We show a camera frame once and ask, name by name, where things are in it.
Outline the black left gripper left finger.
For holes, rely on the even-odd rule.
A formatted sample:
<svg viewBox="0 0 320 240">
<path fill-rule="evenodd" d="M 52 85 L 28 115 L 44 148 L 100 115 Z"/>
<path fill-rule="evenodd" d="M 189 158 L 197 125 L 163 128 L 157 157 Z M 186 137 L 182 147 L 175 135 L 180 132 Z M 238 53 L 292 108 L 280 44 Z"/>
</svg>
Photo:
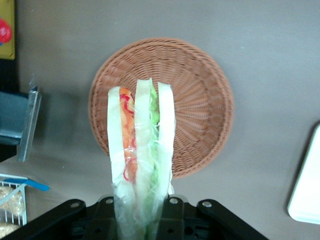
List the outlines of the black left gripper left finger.
<svg viewBox="0 0 320 240">
<path fill-rule="evenodd" d="M 3 237 L 4 240 L 116 240 L 114 198 L 86 206 L 71 199 Z"/>
</svg>

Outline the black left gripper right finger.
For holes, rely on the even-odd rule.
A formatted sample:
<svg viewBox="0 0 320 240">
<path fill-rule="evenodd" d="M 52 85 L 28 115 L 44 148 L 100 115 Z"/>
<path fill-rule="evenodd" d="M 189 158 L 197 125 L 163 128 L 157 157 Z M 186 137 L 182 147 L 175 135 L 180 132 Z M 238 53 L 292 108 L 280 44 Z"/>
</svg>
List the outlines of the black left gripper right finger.
<svg viewBox="0 0 320 240">
<path fill-rule="evenodd" d="M 159 220 L 161 240 L 266 240 L 244 220 L 218 201 L 204 199 L 191 205 L 182 197 L 169 196 Z"/>
</svg>

